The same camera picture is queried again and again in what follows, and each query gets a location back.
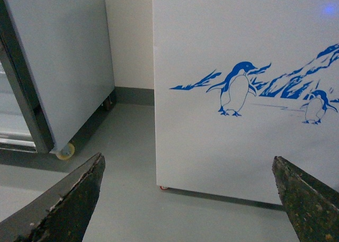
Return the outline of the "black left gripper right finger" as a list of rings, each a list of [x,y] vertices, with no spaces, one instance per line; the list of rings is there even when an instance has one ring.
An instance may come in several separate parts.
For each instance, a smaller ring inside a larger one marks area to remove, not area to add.
[[[338,192],[281,156],[272,172],[300,241],[338,241]]]

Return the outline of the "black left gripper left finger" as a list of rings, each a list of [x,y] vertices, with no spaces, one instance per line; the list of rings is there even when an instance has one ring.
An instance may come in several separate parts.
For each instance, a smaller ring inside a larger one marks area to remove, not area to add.
[[[1,221],[1,241],[82,241],[100,196],[105,158],[95,154]]]

